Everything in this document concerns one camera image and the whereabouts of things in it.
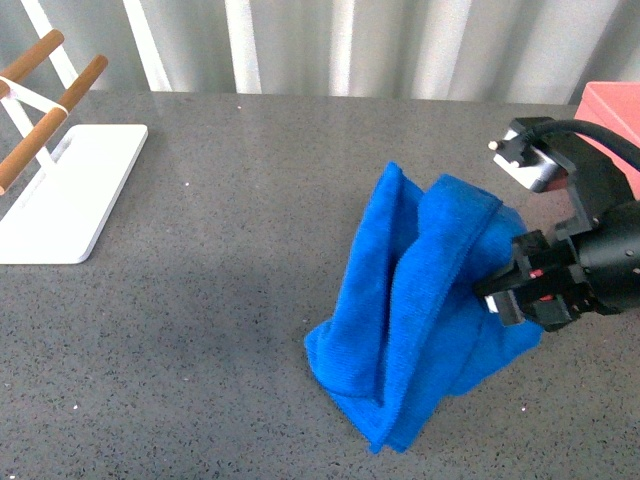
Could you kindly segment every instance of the speckled granite surface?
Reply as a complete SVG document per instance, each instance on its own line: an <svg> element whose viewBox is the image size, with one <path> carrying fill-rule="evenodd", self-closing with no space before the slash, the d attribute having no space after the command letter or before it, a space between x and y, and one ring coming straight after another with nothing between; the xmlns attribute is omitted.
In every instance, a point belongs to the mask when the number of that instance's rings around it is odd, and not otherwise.
<svg viewBox="0 0 640 480"><path fill-rule="evenodd" d="M149 139L88 261L0 267L0 478L634 478L637 312L545 336L447 399L404 455L367 452L302 344L387 160L546 227L565 199L529 194L485 146L514 116L573 113L92 92L72 123L145 123ZM0 118L4 155L17 135Z"/></svg>

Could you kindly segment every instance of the white curtain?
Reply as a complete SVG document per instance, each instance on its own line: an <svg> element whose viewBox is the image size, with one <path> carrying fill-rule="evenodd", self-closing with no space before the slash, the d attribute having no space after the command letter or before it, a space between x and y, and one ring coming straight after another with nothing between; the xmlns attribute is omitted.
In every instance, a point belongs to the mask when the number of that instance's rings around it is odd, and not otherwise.
<svg viewBox="0 0 640 480"><path fill-rule="evenodd" d="M0 69L50 27L95 88L577 103L640 81L638 0L0 0ZM46 93L51 65L26 82Z"/></svg>

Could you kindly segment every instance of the microfiber cloth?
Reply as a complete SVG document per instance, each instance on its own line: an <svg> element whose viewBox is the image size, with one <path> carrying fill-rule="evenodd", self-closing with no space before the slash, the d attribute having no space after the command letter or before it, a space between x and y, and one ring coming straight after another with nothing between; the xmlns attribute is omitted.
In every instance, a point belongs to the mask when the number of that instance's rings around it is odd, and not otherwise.
<svg viewBox="0 0 640 480"><path fill-rule="evenodd" d="M321 386L379 452L408 449L446 395L535 347L472 292L506 265L517 212L450 175L426 192L389 163L356 232L332 318L305 346Z"/></svg>

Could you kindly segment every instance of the robotic arm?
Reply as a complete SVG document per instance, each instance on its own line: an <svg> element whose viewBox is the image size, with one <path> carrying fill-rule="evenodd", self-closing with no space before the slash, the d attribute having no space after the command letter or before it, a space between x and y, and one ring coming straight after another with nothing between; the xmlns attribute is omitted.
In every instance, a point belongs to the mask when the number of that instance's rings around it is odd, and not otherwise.
<svg viewBox="0 0 640 480"><path fill-rule="evenodd" d="M640 170L640 149L590 122L517 118L489 143L495 162L536 193L566 189L575 215L516 237L504 269L474 285L504 325L525 318L556 331L584 312L613 315L640 306L640 202L590 137Z"/></svg>

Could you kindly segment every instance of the black cable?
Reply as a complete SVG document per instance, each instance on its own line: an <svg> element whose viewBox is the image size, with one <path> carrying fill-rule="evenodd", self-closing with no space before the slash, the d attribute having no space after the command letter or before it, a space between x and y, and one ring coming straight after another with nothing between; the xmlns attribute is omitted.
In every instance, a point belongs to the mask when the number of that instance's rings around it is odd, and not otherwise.
<svg viewBox="0 0 640 480"><path fill-rule="evenodd" d="M622 160L640 171L640 148L608 128L586 120L552 120L539 123L520 133L525 147L530 146L543 136L554 133L579 133L607 147Z"/></svg>

